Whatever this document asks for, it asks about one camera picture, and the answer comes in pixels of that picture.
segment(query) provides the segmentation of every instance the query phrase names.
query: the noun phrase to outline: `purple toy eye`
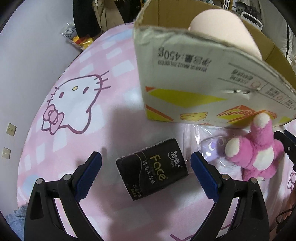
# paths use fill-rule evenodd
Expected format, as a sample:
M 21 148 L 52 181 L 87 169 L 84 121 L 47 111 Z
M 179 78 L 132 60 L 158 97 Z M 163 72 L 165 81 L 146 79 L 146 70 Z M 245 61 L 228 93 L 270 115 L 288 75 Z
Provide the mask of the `purple toy eye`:
M 215 143 L 214 142 L 211 142 L 210 144 L 209 144 L 209 150 L 215 150 L 215 147 L 216 147 L 216 145 L 215 145 Z
M 220 146 L 224 146 L 224 139 L 220 138 L 218 143 L 219 143 Z
M 85 94 L 85 92 L 89 89 L 89 87 L 85 87 L 83 90 L 83 94 Z

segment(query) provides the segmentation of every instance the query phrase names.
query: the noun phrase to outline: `white wall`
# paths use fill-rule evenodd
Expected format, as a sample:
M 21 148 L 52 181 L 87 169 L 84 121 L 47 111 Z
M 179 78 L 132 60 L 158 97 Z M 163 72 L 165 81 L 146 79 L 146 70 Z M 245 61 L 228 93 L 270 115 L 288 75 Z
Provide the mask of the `white wall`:
M 17 208 L 16 184 L 22 148 L 43 100 L 79 54 L 59 35 L 73 21 L 72 0 L 25 0 L 0 33 L 0 210 Z M 8 123 L 17 126 L 6 134 Z M 11 149 L 2 158 L 3 147 Z

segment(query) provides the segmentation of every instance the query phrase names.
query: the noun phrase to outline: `silver screw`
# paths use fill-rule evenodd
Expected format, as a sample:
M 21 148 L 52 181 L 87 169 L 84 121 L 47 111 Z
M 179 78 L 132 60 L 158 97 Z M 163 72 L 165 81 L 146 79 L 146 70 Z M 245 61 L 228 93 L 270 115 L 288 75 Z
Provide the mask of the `silver screw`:
M 252 183 L 257 183 L 257 179 L 254 178 L 254 177 L 251 177 L 251 182 L 252 182 Z
M 65 180 L 65 181 L 68 181 L 68 180 L 70 180 L 71 179 L 71 174 L 66 174 L 65 176 L 63 176 L 63 179 Z
M 222 178 L 224 180 L 228 180 L 230 178 L 230 176 L 228 174 L 222 174 Z
M 42 178 L 38 178 L 38 179 L 36 180 L 36 183 L 37 183 L 37 184 L 40 184 L 40 183 L 42 183 L 42 182 L 43 182 Z

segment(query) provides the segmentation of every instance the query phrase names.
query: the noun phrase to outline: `black tissue package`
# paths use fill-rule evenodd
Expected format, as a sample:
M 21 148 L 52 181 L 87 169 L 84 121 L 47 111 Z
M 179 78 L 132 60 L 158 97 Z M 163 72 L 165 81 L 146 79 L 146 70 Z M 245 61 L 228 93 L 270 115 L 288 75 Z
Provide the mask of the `black tissue package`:
M 157 192 L 188 176 L 176 139 L 169 139 L 116 160 L 117 168 L 133 200 Z

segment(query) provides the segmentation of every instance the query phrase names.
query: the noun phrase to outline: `white handle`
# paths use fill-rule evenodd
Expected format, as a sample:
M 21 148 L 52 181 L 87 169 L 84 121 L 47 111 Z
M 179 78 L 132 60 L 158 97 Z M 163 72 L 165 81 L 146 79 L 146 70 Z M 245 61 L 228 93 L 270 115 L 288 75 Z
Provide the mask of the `white handle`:
M 262 30 L 262 28 L 263 28 L 263 24 L 262 24 L 258 19 L 256 19 L 254 16 L 252 16 L 251 14 L 249 14 L 249 13 L 247 13 L 247 12 L 242 12 L 242 16 L 244 16 L 244 14 L 250 16 L 250 17 L 253 18 L 255 21 L 257 21 L 257 24 L 256 24 L 256 25 Z

